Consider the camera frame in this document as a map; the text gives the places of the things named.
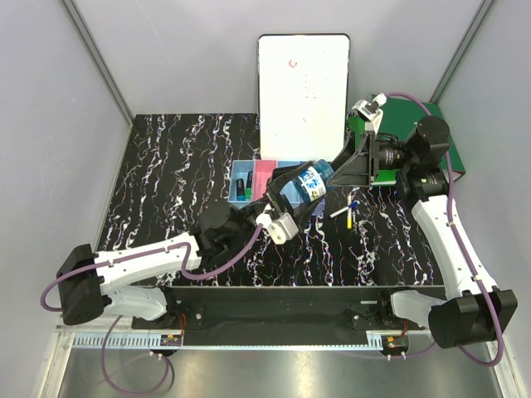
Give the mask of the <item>blue ink bottle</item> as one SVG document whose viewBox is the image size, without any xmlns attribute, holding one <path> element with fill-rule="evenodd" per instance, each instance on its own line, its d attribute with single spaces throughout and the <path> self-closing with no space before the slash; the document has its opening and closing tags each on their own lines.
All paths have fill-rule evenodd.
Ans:
<svg viewBox="0 0 531 398">
<path fill-rule="evenodd" d="M 301 201 L 307 204 L 318 201 L 327 193 L 327 181 L 334 174 L 330 164 L 320 159 L 308 166 L 293 180 Z"/>
</svg>

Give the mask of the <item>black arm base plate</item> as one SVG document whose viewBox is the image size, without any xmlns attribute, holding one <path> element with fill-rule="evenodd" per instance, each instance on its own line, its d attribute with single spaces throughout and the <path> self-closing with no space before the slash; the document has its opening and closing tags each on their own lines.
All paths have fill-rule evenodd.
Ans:
<svg viewBox="0 0 531 398">
<path fill-rule="evenodd" d="M 134 329 L 184 327 L 186 346 L 346 346 L 367 331 L 416 328 L 391 314 L 390 287 L 166 288 L 169 311 Z"/>
</svg>

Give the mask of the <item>green capped black highlighter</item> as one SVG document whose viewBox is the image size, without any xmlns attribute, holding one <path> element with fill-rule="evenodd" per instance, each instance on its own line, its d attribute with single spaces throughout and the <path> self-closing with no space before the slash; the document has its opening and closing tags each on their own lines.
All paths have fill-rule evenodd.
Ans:
<svg viewBox="0 0 531 398">
<path fill-rule="evenodd" d="M 245 190 L 245 196 L 246 196 L 247 201 L 250 201 L 252 198 L 252 185 L 253 185 L 253 171 L 249 171 L 246 177 L 246 190 Z"/>
</svg>

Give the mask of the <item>blue capped black highlighter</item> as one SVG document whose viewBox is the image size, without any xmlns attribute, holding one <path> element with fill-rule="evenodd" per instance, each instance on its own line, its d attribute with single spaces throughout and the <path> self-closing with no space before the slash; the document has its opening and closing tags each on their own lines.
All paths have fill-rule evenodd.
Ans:
<svg viewBox="0 0 531 398">
<path fill-rule="evenodd" d="M 243 199 L 246 197 L 246 187 L 242 178 L 236 180 L 236 196 L 242 197 Z"/>
</svg>

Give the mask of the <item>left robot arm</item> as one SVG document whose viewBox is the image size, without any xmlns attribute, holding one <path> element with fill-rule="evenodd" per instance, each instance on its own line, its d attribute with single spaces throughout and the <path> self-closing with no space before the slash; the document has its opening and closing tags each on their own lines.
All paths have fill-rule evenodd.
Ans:
<svg viewBox="0 0 531 398">
<path fill-rule="evenodd" d="M 173 238 L 137 248 L 94 252 L 78 245 L 56 274 L 64 324 L 80 325 L 101 315 L 128 316 L 170 328 L 179 308 L 161 288 L 138 283 L 177 271 L 188 281 L 223 274 L 241 260 L 261 234 L 283 245 L 299 234 L 318 201 L 327 193 L 334 171 L 324 160 L 278 167 L 263 196 L 244 207 L 214 198 L 197 224 Z"/>
</svg>

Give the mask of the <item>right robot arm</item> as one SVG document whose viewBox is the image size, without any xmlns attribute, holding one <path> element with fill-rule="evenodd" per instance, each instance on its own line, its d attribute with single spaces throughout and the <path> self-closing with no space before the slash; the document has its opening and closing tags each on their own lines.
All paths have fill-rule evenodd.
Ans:
<svg viewBox="0 0 531 398">
<path fill-rule="evenodd" d="M 378 132 L 377 120 L 361 119 L 333 160 L 333 187 L 370 187 L 379 171 L 394 169 L 399 198 L 421 227 L 441 272 L 445 297 L 398 290 L 377 307 L 385 328 L 405 320 L 430 330 L 441 348 L 501 342 L 518 307 L 510 289 L 502 290 L 486 271 L 460 222 L 453 186 L 441 169 L 451 147 L 446 121 L 421 118 L 406 140 Z"/>
</svg>

